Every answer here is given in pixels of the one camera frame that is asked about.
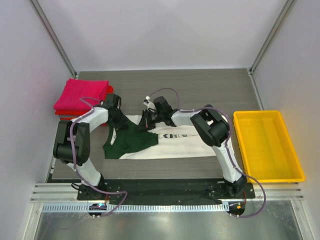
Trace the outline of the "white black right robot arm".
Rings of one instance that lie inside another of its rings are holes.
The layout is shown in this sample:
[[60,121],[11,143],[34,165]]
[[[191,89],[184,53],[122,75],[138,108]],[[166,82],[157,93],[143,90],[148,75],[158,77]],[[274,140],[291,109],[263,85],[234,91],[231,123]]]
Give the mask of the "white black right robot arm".
[[169,127],[194,127],[201,140],[214,151],[222,169],[226,192],[235,197],[244,189],[247,178],[242,174],[237,163],[231,137],[230,124],[225,116],[210,104],[193,110],[173,109],[163,96],[151,100],[145,98],[146,109],[137,130],[149,131],[157,123],[165,123]]

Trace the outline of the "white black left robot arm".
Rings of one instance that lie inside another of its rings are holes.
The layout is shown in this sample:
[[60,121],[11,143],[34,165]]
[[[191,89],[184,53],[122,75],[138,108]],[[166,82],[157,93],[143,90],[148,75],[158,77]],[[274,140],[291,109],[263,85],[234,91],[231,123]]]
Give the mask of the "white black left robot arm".
[[120,128],[127,126],[126,117],[121,111],[122,99],[116,94],[108,94],[105,100],[93,97],[81,97],[79,100],[90,109],[79,117],[58,123],[53,156],[73,169],[83,187],[108,194],[103,175],[90,159],[91,133],[105,123]]

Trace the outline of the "white and green raglan t-shirt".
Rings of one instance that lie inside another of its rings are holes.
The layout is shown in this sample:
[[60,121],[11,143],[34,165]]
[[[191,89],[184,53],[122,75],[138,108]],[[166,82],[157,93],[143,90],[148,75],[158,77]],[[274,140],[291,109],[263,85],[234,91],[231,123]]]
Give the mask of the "white and green raglan t-shirt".
[[147,132],[136,132],[140,115],[128,115],[128,128],[109,127],[103,145],[106,159],[149,160],[215,156],[192,126],[171,127],[163,122]]

